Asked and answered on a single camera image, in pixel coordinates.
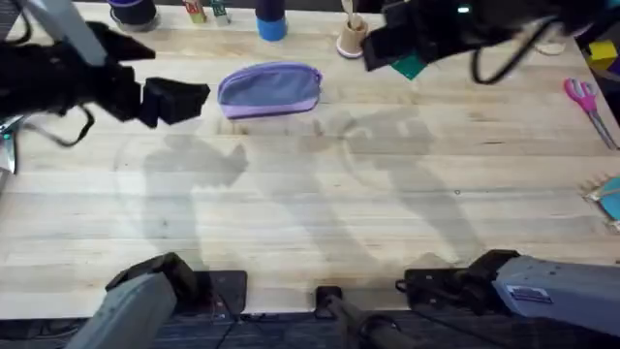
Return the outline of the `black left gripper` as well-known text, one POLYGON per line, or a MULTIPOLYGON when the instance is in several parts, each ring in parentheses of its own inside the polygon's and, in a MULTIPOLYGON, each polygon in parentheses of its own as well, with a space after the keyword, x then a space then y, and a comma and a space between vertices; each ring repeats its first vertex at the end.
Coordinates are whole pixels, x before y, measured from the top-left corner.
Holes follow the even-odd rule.
POLYGON ((67 43, 51 46, 1 46, 1 116, 51 112, 95 103, 115 118, 139 116, 155 129, 198 117, 210 93, 207 84, 148 78, 140 106, 140 84, 131 67, 106 57, 102 66, 87 63, 67 43))

